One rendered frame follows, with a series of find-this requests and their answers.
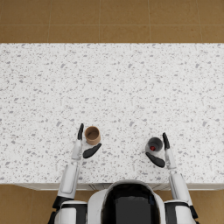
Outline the grey cup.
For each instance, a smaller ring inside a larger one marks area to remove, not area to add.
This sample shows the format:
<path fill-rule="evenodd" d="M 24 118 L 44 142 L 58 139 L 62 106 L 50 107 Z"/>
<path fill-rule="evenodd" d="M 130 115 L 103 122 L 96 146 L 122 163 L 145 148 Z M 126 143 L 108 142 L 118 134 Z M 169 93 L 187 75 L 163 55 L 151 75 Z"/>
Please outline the grey cup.
<path fill-rule="evenodd" d="M 151 146 L 154 146 L 156 149 L 152 151 L 150 149 Z M 157 138 L 157 137 L 152 137 L 146 144 L 145 146 L 145 151 L 149 152 L 150 154 L 157 154 L 162 150 L 163 147 L 163 142 Z"/>

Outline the robot body with dark centre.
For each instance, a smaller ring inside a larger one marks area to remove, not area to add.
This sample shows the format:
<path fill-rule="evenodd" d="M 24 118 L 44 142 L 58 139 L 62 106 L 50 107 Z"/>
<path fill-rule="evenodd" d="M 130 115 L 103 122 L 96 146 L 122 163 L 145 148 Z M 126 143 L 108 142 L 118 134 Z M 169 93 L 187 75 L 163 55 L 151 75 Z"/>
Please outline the robot body with dark centre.
<path fill-rule="evenodd" d="M 165 204 L 144 182 L 121 180 L 90 197 L 87 224 L 166 224 Z"/>

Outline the brown paper cup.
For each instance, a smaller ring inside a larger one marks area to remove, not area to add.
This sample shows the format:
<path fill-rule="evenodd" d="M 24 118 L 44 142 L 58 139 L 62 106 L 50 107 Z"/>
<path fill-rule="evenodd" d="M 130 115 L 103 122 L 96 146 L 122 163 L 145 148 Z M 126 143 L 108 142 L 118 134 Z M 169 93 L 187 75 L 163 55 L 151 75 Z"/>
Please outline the brown paper cup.
<path fill-rule="evenodd" d="M 90 145 L 97 145 L 101 141 L 100 131 L 95 126 L 90 126 L 85 130 L 85 138 Z"/>

